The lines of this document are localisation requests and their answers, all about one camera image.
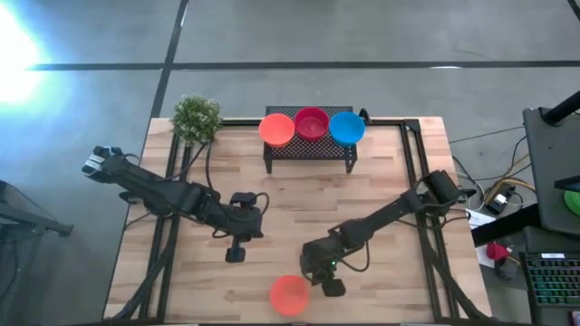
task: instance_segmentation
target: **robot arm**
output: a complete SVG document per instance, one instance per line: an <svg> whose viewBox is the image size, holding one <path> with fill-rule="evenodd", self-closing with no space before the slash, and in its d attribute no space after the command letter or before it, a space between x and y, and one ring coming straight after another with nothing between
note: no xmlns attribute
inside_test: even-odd
<svg viewBox="0 0 580 326"><path fill-rule="evenodd" d="M178 214L233 235L232 250L228 250L226 258L231 263L244 260L245 252L239 247L240 242L264 236L261 232L262 215L253 203L242 203L242 206L220 204L217 191L195 182L166 180L130 163L119 148L95 147L82 172L94 181L127 189L133 196L142 198L145 207L154 215ZM236 193L230 204L237 201L234 200L236 197L251 198L252 195Z"/></svg>
<svg viewBox="0 0 580 326"><path fill-rule="evenodd" d="M473 195L472 191L457 189L445 171L434 171L422 182L427 186L427 192L419 194L415 188L410 189L369 216L344 221L330 229L327 237L304 244L300 267L304 275L312 275L312 285L321 283L327 296L344 295L344 285L334 279L336 264L363 249L375 231L409 213L443 216L461 198Z"/></svg>

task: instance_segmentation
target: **red bowl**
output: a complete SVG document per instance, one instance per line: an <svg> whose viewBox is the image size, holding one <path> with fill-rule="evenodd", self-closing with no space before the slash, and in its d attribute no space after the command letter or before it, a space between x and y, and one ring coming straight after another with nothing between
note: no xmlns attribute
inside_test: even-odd
<svg viewBox="0 0 580 326"><path fill-rule="evenodd" d="M301 138L310 141L317 141L324 136L329 124L328 114L316 107L303 108L294 117L296 132Z"/></svg>
<svg viewBox="0 0 580 326"><path fill-rule="evenodd" d="M310 284L295 275L281 276L270 289L270 303L283 316L302 313L310 300Z"/></svg>

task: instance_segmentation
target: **gray floor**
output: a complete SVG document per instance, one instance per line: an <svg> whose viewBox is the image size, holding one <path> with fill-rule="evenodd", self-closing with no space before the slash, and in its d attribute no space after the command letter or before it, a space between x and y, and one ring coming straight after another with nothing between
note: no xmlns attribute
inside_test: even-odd
<svg viewBox="0 0 580 326"><path fill-rule="evenodd" d="M179 0L4 5L38 47L36 62L163 62ZM578 31L566 0L191 0L175 61L579 60ZM70 238L46 236L27 284L26 319L97 321L127 206L118 187L80 168L97 144L140 154L160 72L21 77L10 86L32 79L30 95L0 100L0 179L75 224ZM173 72L161 117L191 93L220 101L228 117L260 116L276 104L353 105L373 116L443 116L453 140L521 125L524 108L554 105L578 85L580 68ZM520 129L451 148L474 177L487 177L505 171L522 136ZM531 181L530 172L522 178ZM494 315L529 320L521 283L484 277Z"/></svg>

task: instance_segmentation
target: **wooden table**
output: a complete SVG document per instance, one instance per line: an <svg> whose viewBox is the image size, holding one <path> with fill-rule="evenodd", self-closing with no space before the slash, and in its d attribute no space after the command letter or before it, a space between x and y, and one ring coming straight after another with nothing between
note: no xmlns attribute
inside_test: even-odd
<svg viewBox="0 0 580 326"><path fill-rule="evenodd" d="M455 177L442 118L419 119L430 169L445 169ZM151 121L144 168L165 173L171 137L167 119ZM262 227L266 236L244 244L244 263L227 264L224 257L231 239L212 239L211 228L182 219L166 322L431 321L418 232L400 223L375 233L367 272L339 265L337 277L347 288L344 297L326 298L316 286L307 310L293 319L278 315L268 301L278 276L300 274L298 257L304 242L326 236L327 229L346 219L369 215L409 188L398 129L368 128L351 175L344 173L343 161L275 161L273 174L267 175L262 153L256 127L225 127L218 132L210 169L214 188L222 201L235 191L268 192L271 203ZM204 157L205 150L189 170L188 180L205 184ZM129 220L144 212L142 206L132 207ZM415 217L404 219L414 223ZM105 317L118 312L143 280L154 226L154 218L146 218L125 232ZM490 314L468 222L454 221L443 231L454 278L478 308ZM347 261L364 265L364 251ZM445 311L440 280L438 289ZM154 293L150 314L155 313L157 297Z"/></svg>

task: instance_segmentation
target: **green plant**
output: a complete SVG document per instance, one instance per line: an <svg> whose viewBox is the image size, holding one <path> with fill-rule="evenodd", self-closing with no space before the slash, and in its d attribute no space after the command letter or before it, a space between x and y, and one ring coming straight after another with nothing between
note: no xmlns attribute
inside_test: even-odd
<svg viewBox="0 0 580 326"><path fill-rule="evenodd" d="M219 103L201 96L183 96L171 119L173 132L188 145L213 140L220 126Z"/></svg>

